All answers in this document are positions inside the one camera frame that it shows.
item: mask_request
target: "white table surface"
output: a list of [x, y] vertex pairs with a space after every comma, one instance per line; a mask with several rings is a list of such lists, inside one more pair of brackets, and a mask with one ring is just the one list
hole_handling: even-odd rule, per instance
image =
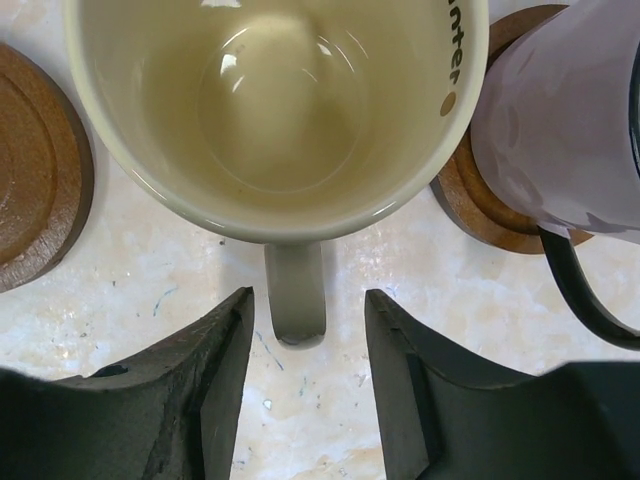
[[[551, 2], [490, 0], [492, 19], [543, 3]], [[0, 32], [80, 106], [61, 0], [0, 0]], [[54, 271], [0, 295], [0, 365], [47, 379], [90, 375], [252, 285], [256, 332], [234, 480], [384, 478], [364, 335], [368, 288], [387, 291], [470, 350], [528, 373], [576, 359], [640, 360], [581, 326], [543, 257], [473, 240], [430, 190], [328, 245], [326, 340], [310, 351], [284, 350], [271, 329], [261, 247], [222, 245], [221, 237], [174, 215], [120, 170], [94, 132], [93, 140], [96, 189], [87, 226]], [[596, 238], [578, 253], [602, 301], [640, 327], [640, 247]]]

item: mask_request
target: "brown dot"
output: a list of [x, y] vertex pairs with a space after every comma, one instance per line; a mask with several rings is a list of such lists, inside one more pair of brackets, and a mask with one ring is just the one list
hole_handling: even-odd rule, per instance
[[442, 106], [440, 107], [441, 117], [446, 117], [451, 113], [451, 110], [453, 110], [453, 107], [456, 105], [456, 99], [456, 92], [451, 92], [447, 95], [447, 98], [444, 99], [444, 102], [442, 102]]

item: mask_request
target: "brown coaster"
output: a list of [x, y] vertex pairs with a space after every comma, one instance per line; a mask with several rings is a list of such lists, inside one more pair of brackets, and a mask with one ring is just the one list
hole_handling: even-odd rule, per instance
[[93, 160], [65, 94], [0, 44], [0, 292], [43, 275], [75, 243], [93, 198]]
[[[542, 5], [509, 15], [491, 26], [489, 39], [490, 68], [515, 40], [539, 26], [566, 5]], [[536, 221], [505, 205], [484, 182], [478, 171], [469, 130], [431, 188], [449, 217], [465, 232], [489, 245], [516, 253], [544, 253]], [[574, 245], [592, 235], [572, 231]]]

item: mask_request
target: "white mug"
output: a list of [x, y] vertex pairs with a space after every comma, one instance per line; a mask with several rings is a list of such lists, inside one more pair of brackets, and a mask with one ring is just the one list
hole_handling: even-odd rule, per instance
[[589, 288], [568, 228], [640, 243], [640, 1], [582, 0], [509, 47], [471, 125], [482, 178], [538, 221], [571, 309], [593, 333], [640, 350]]
[[126, 172], [265, 244], [276, 336], [325, 332], [320, 242], [428, 186], [476, 105], [486, 0], [66, 0], [73, 78]]

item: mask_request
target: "beige ceramic cup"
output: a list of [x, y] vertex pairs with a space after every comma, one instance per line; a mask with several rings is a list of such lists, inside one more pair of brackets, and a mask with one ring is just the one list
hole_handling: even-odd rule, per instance
[[425, 188], [462, 137], [486, 0], [66, 0], [73, 77], [127, 173], [265, 244], [276, 336], [325, 332], [320, 242]]

